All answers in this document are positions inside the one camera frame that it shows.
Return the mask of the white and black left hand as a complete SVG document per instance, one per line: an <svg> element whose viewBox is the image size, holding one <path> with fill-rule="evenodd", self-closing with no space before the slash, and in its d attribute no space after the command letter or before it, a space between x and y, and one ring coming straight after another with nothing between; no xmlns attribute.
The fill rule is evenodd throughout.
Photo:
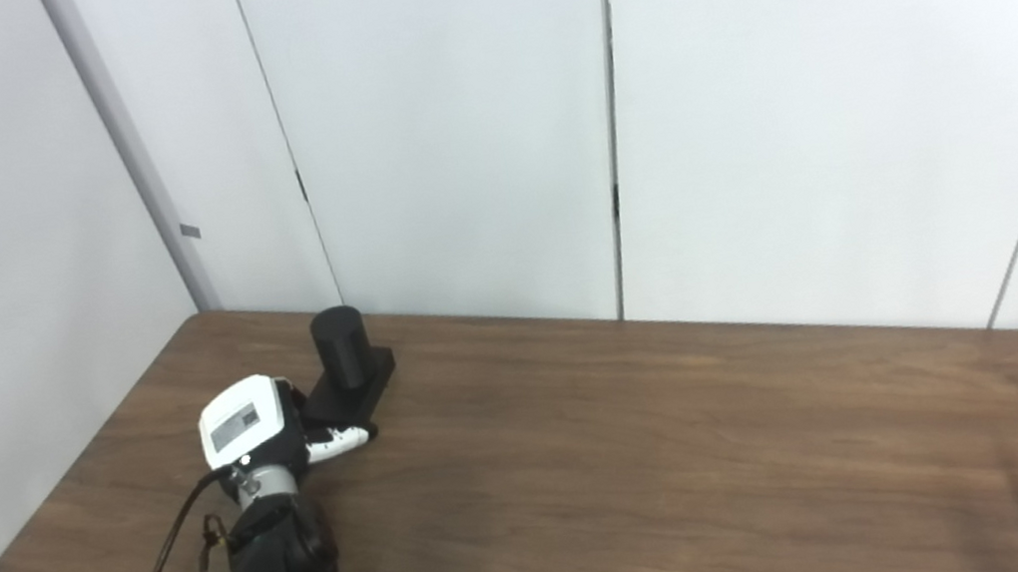
<svg viewBox="0 0 1018 572"><path fill-rule="evenodd" d="M308 416L309 398L289 380L254 374L222 390L197 419L210 470L278 465L293 473L370 443L377 427Z"/></svg>

